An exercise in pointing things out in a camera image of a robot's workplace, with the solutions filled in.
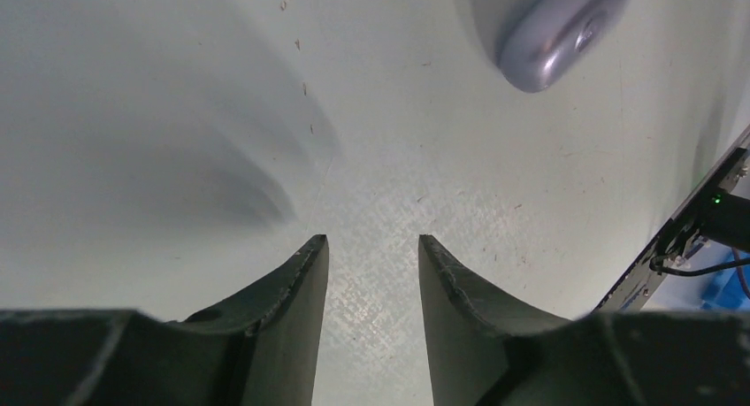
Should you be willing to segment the purple earbud charging case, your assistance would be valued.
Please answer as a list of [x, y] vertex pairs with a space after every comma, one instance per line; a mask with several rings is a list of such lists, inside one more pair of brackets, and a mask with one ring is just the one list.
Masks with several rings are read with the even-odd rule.
[[562, 78], [621, 19], [629, 0], [538, 0], [499, 52], [506, 80], [537, 93]]

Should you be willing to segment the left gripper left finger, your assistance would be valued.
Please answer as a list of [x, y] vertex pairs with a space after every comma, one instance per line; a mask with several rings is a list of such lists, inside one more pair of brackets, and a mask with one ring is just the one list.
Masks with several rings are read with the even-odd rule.
[[308, 405], [329, 269], [312, 236], [182, 321], [138, 310], [3, 310], [4, 405]]

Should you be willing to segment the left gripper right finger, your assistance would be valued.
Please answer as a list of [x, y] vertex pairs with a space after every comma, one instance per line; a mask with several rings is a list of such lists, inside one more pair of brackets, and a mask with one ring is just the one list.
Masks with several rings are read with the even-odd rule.
[[432, 398], [438, 405], [746, 405], [745, 312], [537, 309], [418, 240]]

